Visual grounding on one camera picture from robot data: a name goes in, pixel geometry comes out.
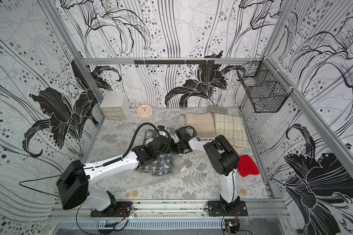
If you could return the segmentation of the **clear plastic vacuum bag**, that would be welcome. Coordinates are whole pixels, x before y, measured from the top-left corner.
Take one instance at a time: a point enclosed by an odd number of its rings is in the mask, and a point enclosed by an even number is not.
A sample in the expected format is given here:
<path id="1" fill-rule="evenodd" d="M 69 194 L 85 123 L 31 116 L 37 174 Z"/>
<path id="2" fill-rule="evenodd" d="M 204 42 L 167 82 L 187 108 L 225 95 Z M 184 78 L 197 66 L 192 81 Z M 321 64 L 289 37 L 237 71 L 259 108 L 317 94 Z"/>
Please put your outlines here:
<path id="1" fill-rule="evenodd" d="M 142 145 L 134 146 L 137 134 L 144 126 L 151 127 L 152 135 L 146 137 Z M 151 176 L 171 174 L 175 166 L 174 155 L 192 152 L 188 142 L 198 136 L 196 129 L 192 126 L 183 126 L 177 129 L 175 134 L 178 142 L 172 138 L 163 125 L 155 126 L 149 122 L 142 123 L 135 130 L 126 152 L 120 157 L 103 163 L 102 167 L 108 169 L 108 166 L 113 164 L 118 173 L 134 169 L 149 173 Z"/>

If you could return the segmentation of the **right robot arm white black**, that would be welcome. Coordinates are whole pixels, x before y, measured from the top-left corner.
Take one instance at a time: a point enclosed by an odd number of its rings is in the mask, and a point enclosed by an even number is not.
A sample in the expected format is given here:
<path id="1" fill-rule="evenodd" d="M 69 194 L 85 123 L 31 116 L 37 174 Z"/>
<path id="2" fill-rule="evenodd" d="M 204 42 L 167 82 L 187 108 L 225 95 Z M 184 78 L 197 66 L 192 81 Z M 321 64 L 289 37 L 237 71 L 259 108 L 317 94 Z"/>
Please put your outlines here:
<path id="1" fill-rule="evenodd" d="M 175 131 L 177 140 L 173 142 L 172 151 L 185 154 L 193 151 L 204 152 L 221 182 L 221 204 L 227 208 L 239 204 L 236 173 L 240 156 L 223 135 L 213 139 L 202 139 L 192 126 L 185 126 Z"/>

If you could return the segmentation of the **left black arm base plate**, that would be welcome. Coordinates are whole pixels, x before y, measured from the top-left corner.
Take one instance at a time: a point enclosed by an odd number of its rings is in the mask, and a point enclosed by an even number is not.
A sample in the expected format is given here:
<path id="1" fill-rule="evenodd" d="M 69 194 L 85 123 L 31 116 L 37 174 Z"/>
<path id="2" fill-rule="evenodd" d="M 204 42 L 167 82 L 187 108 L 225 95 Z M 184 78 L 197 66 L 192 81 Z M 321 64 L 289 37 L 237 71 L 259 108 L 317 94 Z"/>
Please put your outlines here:
<path id="1" fill-rule="evenodd" d="M 91 217 L 120 217 L 127 218 L 130 216 L 133 208 L 131 201 L 117 201 L 115 206 L 109 206 L 103 211 L 92 210 Z"/>

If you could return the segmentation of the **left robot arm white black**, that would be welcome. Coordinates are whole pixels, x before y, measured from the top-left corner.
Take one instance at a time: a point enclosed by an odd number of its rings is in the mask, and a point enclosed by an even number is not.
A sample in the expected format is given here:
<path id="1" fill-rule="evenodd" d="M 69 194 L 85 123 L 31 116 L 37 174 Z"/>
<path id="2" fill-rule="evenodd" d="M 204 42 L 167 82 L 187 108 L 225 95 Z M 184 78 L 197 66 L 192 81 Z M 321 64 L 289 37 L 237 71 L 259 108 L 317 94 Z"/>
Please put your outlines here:
<path id="1" fill-rule="evenodd" d="M 70 163 L 56 182 L 63 209 L 70 210 L 78 206 L 90 207 L 99 212 L 114 209 L 114 195 L 95 189 L 94 184 L 154 162 L 168 153 L 170 143 L 170 138 L 158 136 L 146 145 L 134 147 L 127 155 L 94 163 L 83 164 L 80 160 Z"/>

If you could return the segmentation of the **beige fluffy scarf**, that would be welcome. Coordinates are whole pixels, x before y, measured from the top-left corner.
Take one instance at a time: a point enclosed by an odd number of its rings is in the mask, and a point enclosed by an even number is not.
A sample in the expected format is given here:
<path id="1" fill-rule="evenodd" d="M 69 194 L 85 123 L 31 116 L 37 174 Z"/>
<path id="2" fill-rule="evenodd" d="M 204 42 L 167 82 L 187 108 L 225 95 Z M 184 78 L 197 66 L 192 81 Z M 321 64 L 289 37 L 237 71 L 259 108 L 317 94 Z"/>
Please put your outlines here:
<path id="1" fill-rule="evenodd" d="M 216 137 L 214 118 L 211 113 L 187 113 L 185 115 L 185 124 L 194 127 L 200 138 L 210 139 Z"/>

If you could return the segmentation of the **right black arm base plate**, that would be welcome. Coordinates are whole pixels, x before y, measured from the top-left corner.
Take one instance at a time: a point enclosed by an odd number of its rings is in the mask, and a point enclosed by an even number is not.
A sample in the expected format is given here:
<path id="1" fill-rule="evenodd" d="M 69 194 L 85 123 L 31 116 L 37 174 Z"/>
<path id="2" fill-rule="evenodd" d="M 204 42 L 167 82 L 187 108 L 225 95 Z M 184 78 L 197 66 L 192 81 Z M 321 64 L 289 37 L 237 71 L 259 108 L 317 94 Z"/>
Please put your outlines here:
<path id="1" fill-rule="evenodd" d="M 210 217 L 248 216 L 247 206 L 244 201 L 237 201 L 231 204 L 226 204 L 225 201 L 208 201 L 207 212 Z"/>

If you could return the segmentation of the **red knitted cloth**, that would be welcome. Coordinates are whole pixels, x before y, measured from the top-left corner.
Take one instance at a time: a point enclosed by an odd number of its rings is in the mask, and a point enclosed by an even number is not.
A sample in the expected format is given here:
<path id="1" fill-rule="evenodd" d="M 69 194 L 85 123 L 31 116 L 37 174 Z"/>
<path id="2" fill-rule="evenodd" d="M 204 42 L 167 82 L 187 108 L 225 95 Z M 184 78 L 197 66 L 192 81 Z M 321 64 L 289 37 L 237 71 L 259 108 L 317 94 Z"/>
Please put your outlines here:
<path id="1" fill-rule="evenodd" d="M 242 177 L 260 174 L 258 166 L 249 155 L 240 156 L 240 161 L 238 162 L 238 171 Z"/>

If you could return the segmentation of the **black white patterned scarf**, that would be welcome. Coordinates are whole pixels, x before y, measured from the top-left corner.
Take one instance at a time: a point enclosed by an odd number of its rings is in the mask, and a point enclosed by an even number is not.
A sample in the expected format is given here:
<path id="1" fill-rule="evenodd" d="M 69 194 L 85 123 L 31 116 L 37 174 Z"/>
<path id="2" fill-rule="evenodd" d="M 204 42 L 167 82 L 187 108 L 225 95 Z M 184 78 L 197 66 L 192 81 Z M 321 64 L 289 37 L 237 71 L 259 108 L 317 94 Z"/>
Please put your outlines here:
<path id="1" fill-rule="evenodd" d="M 146 145 L 150 143 L 155 137 L 157 137 L 156 131 L 148 129 L 145 132 L 143 144 Z M 150 164 L 141 166 L 136 170 L 142 173 L 149 173 L 151 176 L 163 176 L 163 175 L 172 174 L 174 172 L 174 168 L 175 168 L 174 155 L 164 154 L 164 155 L 161 155 L 156 161 L 153 161 Z"/>

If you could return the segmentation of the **cream checked cloth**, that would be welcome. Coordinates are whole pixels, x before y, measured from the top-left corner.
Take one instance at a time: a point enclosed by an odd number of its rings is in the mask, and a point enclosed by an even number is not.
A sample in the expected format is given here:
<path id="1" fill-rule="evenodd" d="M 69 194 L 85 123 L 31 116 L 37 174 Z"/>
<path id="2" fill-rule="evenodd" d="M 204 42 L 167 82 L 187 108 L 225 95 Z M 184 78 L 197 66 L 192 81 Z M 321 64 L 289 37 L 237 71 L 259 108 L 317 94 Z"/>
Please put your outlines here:
<path id="1" fill-rule="evenodd" d="M 225 114 L 214 114 L 215 132 L 223 135 L 236 150 L 249 148 L 247 134 L 242 118 Z"/>

